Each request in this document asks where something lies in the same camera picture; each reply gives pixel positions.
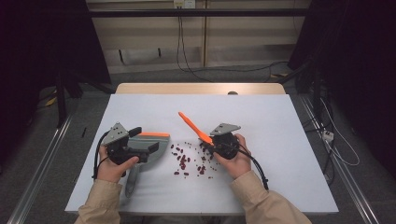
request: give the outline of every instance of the person's right hand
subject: person's right hand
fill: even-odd
[[[247,148],[245,137],[242,136],[239,133],[235,134],[235,137],[239,141],[240,149],[246,151],[250,155],[250,151]],[[241,152],[238,152],[236,156],[230,160],[222,158],[218,153],[213,153],[216,160],[223,165],[230,176],[233,179],[238,178],[240,175],[247,173],[248,171],[251,170],[251,165],[250,165],[250,158],[242,154]]]
[[[122,174],[139,162],[138,157],[132,157],[125,163],[117,165],[107,156],[106,147],[103,146],[100,146],[99,148],[99,156],[100,161],[104,161],[98,167],[97,179],[113,183],[119,183]]]

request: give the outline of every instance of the beige sleeve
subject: beige sleeve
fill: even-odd
[[[247,224],[311,223],[282,195],[266,190],[253,171],[236,178],[231,188],[245,209]]]
[[[120,184],[96,179],[75,223],[120,223],[121,188]]]

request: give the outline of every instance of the black curtain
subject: black curtain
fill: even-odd
[[[80,89],[74,74],[110,83],[92,19],[64,16],[70,10],[88,11],[85,0],[0,1],[2,159],[32,118],[39,91],[55,86],[60,71],[75,96]]]
[[[320,53],[318,70],[358,135],[396,177],[396,3],[360,0],[346,4],[347,8],[335,11],[341,20],[332,41]],[[306,18],[290,58],[292,67],[300,66],[318,49],[320,27],[328,23]]]

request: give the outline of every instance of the white table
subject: white table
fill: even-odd
[[[232,179],[213,160],[198,175],[202,150],[195,133],[179,117],[188,116],[202,131],[210,133],[221,122],[237,124],[252,155],[261,164],[269,188],[284,195],[306,214],[338,212],[317,159],[288,95],[212,94],[114,94],[111,96],[92,148],[65,210],[77,212],[92,186],[93,157],[100,136],[119,121],[130,130],[166,132],[171,141],[163,157],[143,166],[134,195],[122,191],[120,211],[136,215],[240,215],[242,207],[233,196]],[[175,148],[191,158],[181,175]]]

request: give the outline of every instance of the metal frame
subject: metal frame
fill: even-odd
[[[312,123],[314,124],[316,129],[320,128],[319,121],[315,119],[315,113],[312,110],[313,105],[308,98],[304,98],[300,96],[300,99],[304,105],[306,113],[309,115],[309,118],[312,119]],[[328,153],[331,151],[331,147],[327,141],[322,140],[326,150]],[[359,187],[358,183],[356,182],[355,178],[353,177],[352,173],[349,172],[347,166],[338,160],[338,158],[332,153],[331,160],[333,161],[334,167],[337,170],[338,174],[341,176],[341,179],[346,186],[347,191],[350,194],[353,202],[355,203],[357,209],[361,213],[361,217],[366,224],[374,224],[380,223],[378,218],[375,216],[375,212],[370,205],[369,201],[367,200],[366,196],[364,195],[363,191]]]
[[[316,12],[320,15],[328,14],[326,11]],[[104,10],[95,9],[86,11],[42,11],[41,15],[52,17],[91,17],[91,18],[117,18],[117,17],[304,17],[308,15],[307,8],[264,8],[264,9],[214,9],[214,8],[188,8],[188,9],[123,9]]]
[[[52,161],[55,158],[59,147],[61,146],[62,140],[64,139],[64,136],[70,125],[71,118],[76,112],[76,109],[78,107],[78,100],[75,100],[73,103],[74,104],[72,104],[71,106],[69,116],[65,118],[64,124],[56,130],[51,142],[49,143],[49,147],[47,148],[43,159],[35,170],[35,174],[33,175],[26,189],[24,190],[7,224],[24,223],[35,201],[35,196],[39,192],[41,185],[47,175],[47,172],[50,169]]]

